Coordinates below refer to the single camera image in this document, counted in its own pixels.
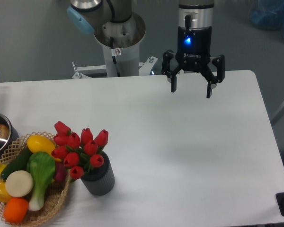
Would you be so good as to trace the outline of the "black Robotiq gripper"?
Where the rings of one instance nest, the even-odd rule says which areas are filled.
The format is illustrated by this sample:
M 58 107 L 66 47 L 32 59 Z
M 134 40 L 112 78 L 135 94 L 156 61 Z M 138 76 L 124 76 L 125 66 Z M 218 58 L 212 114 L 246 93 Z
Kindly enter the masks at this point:
M 167 50 L 163 54 L 162 75 L 171 83 L 171 92 L 177 89 L 177 74 L 181 71 L 200 72 L 208 82 L 206 98 L 210 98 L 212 90 L 225 78 L 225 56 L 223 54 L 210 58 L 212 27 L 187 30 L 178 27 L 177 53 Z M 172 70 L 170 62 L 176 59 L 178 65 Z M 215 76 L 208 67 L 209 62 L 217 69 Z

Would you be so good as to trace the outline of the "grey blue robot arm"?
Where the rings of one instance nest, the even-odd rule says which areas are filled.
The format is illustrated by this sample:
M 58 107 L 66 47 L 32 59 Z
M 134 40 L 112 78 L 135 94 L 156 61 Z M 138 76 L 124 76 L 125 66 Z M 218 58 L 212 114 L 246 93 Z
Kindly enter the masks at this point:
M 207 97 L 225 77 L 225 57 L 210 55 L 214 2 L 181 0 L 178 3 L 177 51 L 163 54 L 162 69 L 177 89 L 180 71 L 200 73 L 207 81 Z M 140 64 L 144 20 L 132 11 L 129 0 L 73 0 L 67 8 L 73 24 L 93 34 L 102 45 L 108 77 L 148 75 L 156 58 Z

